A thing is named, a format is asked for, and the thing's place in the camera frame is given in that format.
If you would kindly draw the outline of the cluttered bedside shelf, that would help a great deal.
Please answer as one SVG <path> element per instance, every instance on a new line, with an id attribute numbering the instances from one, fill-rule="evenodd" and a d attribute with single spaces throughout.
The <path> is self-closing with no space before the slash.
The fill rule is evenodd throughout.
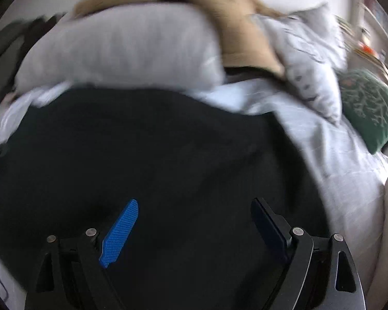
<path id="1" fill-rule="evenodd" d="M 366 69 L 388 85 L 388 14 L 377 0 L 350 0 L 338 18 L 349 69 Z"/>

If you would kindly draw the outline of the green coral pattern cushion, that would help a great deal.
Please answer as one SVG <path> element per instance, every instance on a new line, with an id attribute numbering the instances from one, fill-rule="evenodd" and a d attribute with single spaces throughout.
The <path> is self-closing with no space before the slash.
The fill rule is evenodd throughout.
<path id="1" fill-rule="evenodd" d="M 338 76 L 344 116 L 374 154 L 388 142 L 388 86 L 366 69 Z"/>

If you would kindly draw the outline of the light plaid bed duvet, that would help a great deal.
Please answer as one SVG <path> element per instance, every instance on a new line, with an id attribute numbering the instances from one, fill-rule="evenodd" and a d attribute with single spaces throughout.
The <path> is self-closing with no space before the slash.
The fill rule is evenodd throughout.
<path id="1" fill-rule="evenodd" d="M 52 88 L 38 88 L 29 95 L 30 103 L 20 124 L 30 108 L 47 106 L 64 93 L 78 88 L 119 90 L 102 86 L 72 86 L 67 83 Z M 300 153 L 317 186 L 329 227 L 329 234 L 324 238 L 335 233 L 344 237 L 363 290 L 369 291 L 383 234 L 384 185 L 388 178 L 388 158 L 384 154 L 371 154 L 362 137 L 346 118 L 337 125 L 327 122 L 271 80 L 251 79 L 222 86 L 213 92 L 161 91 L 175 92 L 228 113 L 248 116 L 274 115 Z M 8 140 L 0 143 L 0 158 L 8 148 Z M 274 273 L 273 287 L 256 309 L 264 306 L 282 273 L 281 264 L 269 249 L 268 252 L 271 259 L 278 264 L 278 268 Z M 11 275 L 0 258 L 0 309 L 26 309 L 26 296 L 38 258 L 27 286 L 22 286 Z"/>

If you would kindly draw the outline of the grey patterned pillow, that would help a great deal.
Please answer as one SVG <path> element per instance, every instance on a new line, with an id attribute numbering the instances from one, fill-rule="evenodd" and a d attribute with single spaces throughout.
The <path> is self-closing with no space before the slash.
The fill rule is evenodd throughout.
<path id="1" fill-rule="evenodd" d="M 337 73 L 347 68 L 344 38 L 328 3 L 280 18 L 254 14 L 301 100 L 330 123 L 341 121 Z"/>

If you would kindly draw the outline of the white pillow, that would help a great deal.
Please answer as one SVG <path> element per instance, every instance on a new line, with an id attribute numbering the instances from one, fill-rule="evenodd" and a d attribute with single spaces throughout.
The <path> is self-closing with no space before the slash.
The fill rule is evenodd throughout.
<path id="1" fill-rule="evenodd" d="M 184 3 L 132 4 L 59 23 L 29 50 L 17 92 L 64 81 L 210 90 L 225 72 L 217 31 Z"/>

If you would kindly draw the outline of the tan fleece blanket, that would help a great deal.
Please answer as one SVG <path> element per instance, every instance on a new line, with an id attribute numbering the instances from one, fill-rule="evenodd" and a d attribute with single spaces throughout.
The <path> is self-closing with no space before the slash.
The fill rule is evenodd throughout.
<path id="1" fill-rule="evenodd" d="M 80 0 L 75 16 L 131 3 L 176 2 L 178 0 Z M 221 59 L 224 67 L 254 67 L 271 72 L 279 78 L 285 68 L 276 57 L 269 40 L 251 20 L 254 14 L 279 18 L 281 13 L 260 0 L 183 0 L 198 7 L 216 26 L 219 33 Z"/>

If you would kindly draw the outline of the black button-up coat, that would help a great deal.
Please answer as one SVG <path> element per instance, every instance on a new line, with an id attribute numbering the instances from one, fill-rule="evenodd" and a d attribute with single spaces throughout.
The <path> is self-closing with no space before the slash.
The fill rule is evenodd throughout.
<path id="1" fill-rule="evenodd" d="M 32 107 L 0 158 L 0 258 L 27 286 L 45 239 L 137 222 L 108 275 L 127 309 L 256 309 L 278 264 L 256 229 L 261 197 L 329 234 L 303 158 L 272 114 L 175 92 L 70 90 Z"/>

